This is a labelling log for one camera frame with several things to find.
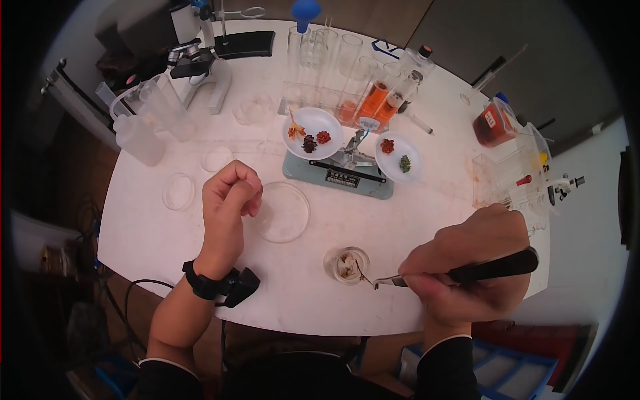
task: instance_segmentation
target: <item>black sleeve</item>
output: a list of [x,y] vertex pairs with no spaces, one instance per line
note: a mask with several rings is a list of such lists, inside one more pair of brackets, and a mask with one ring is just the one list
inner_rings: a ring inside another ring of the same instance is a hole
[[202,400],[198,378],[168,362],[149,360],[140,363],[139,400]]
[[415,398],[480,399],[468,337],[446,340],[426,353],[418,364]]

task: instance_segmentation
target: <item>black wristband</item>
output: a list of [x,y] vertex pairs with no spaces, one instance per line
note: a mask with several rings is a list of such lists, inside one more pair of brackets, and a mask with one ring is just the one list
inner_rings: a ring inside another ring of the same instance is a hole
[[205,300],[215,300],[219,294],[228,295],[240,274],[236,268],[232,268],[222,280],[209,279],[203,275],[196,275],[193,271],[193,260],[182,265],[182,272],[191,285],[193,294]]

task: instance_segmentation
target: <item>tweezers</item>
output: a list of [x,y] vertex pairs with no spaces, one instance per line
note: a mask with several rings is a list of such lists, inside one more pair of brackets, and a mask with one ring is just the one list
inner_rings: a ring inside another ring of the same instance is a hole
[[[469,284],[478,280],[531,273],[538,268],[539,260],[536,249],[527,246],[516,253],[452,269],[446,275],[457,284]],[[376,279],[373,289],[376,290],[380,284],[409,287],[400,275]]]

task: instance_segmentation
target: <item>green succulent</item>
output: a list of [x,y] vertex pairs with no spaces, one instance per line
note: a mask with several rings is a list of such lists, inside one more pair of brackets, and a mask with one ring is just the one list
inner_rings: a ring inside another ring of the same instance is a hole
[[404,173],[409,172],[409,170],[411,169],[411,160],[409,160],[409,157],[402,156],[400,158],[400,169]]

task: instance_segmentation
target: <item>hand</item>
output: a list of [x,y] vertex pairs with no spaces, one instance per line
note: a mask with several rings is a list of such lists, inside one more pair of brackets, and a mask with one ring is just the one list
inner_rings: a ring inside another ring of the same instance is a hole
[[425,304],[426,318],[447,326],[492,321],[513,311],[529,287],[531,274],[454,285],[444,273],[471,262],[515,253],[529,245],[518,211],[493,204],[460,225],[440,229],[432,241],[409,254],[398,273]]
[[193,270],[221,280],[244,250],[241,216],[255,217],[262,202],[258,174],[238,160],[222,168],[202,186],[204,240]]

